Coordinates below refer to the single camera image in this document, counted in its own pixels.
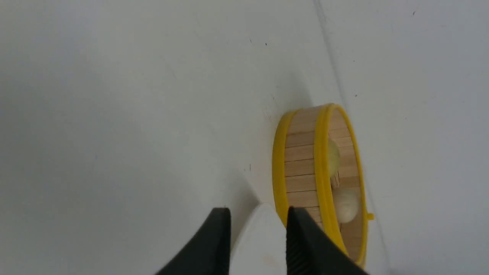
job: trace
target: wooden slat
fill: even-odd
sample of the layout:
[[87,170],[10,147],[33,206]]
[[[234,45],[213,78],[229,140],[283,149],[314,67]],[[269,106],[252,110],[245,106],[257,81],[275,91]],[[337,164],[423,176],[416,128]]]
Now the wooden slat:
[[353,141],[351,137],[340,137],[340,138],[335,138],[333,141],[336,143],[338,147],[345,147],[345,146],[352,146]]
[[344,177],[340,179],[341,187],[359,187],[360,186],[360,177]]
[[339,163],[341,166],[355,166],[356,165],[356,156],[354,154],[349,155],[341,155]]
[[346,124],[344,121],[341,120],[331,120],[329,123],[329,128],[328,131],[330,130],[337,130],[337,129],[344,129],[346,128]]
[[304,122],[300,124],[289,125],[288,135],[301,134],[307,132],[313,132],[316,129],[316,122]]
[[341,236],[343,239],[349,237],[362,237],[362,215],[361,209],[358,215],[349,223],[341,224]]
[[314,160],[296,160],[285,163],[285,176],[301,176],[314,174]]
[[289,147],[285,149],[285,161],[314,159],[314,145]]
[[346,249],[359,248],[362,246],[362,237],[348,237],[343,238],[343,243]]
[[353,146],[338,147],[340,156],[355,155],[355,149]]
[[285,148],[314,144],[314,132],[288,135]]
[[285,184],[287,186],[287,192],[316,190],[316,176],[304,175],[286,177]]
[[340,180],[341,180],[341,178],[344,178],[344,177],[356,177],[356,176],[358,176],[358,168],[356,165],[355,166],[341,166],[338,169],[338,174],[339,174]]
[[323,221],[321,219],[321,212],[319,211],[319,207],[307,207],[306,211],[309,213],[309,215],[315,222],[320,223]]
[[289,192],[287,199],[290,206],[296,207],[318,207],[316,191]]
[[336,189],[340,187],[340,179],[338,173],[330,178],[331,188]]
[[351,247],[350,249],[346,249],[346,251],[348,252],[350,259],[353,261],[356,261],[360,255],[360,247]]
[[328,131],[328,134],[329,134],[329,137],[334,140],[335,138],[349,137],[350,136],[350,130],[348,130],[348,128],[341,128],[341,129],[335,129],[335,130],[330,129]]
[[331,120],[341,120],[345,121],[345,118],[343,118],[343,115],[338,109],[335,109],[333,113],[331,114]]
[[338,110],[335,110],[333,111],[333,115],[331,116],[328,131],[342,128],[347,128],[345,119]]
[[298,111],[292,118],[291,124],[301,124],[304,122],[314,122],[317,119],[317,115],[323,106],[317,106],[313,108],[307,108]]

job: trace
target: cream-colored ball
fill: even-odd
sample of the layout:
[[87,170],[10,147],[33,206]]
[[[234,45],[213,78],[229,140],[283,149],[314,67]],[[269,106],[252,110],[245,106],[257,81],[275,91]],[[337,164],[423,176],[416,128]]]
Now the cream-colored ball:
[[332,177],[340,166],[339,149],[334,141],[328,139],[328,173]]
[[333,190],[336,218],[342,224],[351,222],[358,214],[359,202],[355,192],[348,189]]

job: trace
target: yellow plastic rim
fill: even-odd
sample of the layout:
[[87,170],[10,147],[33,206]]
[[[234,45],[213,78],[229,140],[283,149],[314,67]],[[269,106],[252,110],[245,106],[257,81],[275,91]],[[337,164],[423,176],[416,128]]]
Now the yellow plastic rim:
[[[317,198],[319,201],[319,209],[321,219],[323,221],[324,232],[327,236],[345,253],[348,254],[346,247],[343,243],[343,238],[339,230],[339,226],[336,219],[336,212],[334,210],[333,193],[331,190],[330,176],[328,175],[328,163],[327,152],[328,148],[328,129],[329,122],[334,110],[339,110],[343,116],[350,136],[352,138],[353,147],[355,150],[355,157],[358,166],[358,176],[360,178],[361,189],[361,203],[362,203],[362,245],[360,247],[360,253],[356,263],[359,266],[364,266],[365,255],[367,248],[367,232],[368,232],[368,220],[372,220],[373,214],[367,213],[367,207],[365,204],[365,189],[363,182],[363,172],[360,160],[360,154],[358,152],[358,146],[356,143],[355,133],[351,125],[350,120],[345,110],[337,104],[325,105],[319,111],[315,135],[314,135],[314,172],[316,177]],[[285,144],[287,138],[287,132],[289,130],[290,122],[293,116],[298,112],[290,112],[285,114],[277,126],[275,132],[275,141],[273,144],[272,153],[272,181],[273,181],[273,195],[275,198],[275,207],[278,216],[282,220],[283,224],[287,226],[287,212],[289,209],[289,202],[287,200],[287,187],[285,183]]]

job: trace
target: white floor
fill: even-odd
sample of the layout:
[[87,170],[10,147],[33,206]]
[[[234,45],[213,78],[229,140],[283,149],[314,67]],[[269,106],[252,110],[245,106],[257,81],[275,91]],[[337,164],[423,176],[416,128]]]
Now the white floor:
[[[153,274],[273,203],[281,115],[340,102],[312,1],[0,4],[0,266]],[[387,272],[378,230],[368,270]]]

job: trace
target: white surface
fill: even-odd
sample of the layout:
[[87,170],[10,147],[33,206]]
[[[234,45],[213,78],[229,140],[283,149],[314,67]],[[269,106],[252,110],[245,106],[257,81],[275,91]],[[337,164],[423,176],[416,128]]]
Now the white surface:
[[280,116],[340,101],[309,1],[7,0],[0,37],[9,275],[153,274],[215,206],[236,238]]
[[236,240],[229,273],[286,275],[286,234],[274,207],[257,206]]
[[393,273],[487,274],[489,2],[321,3]]

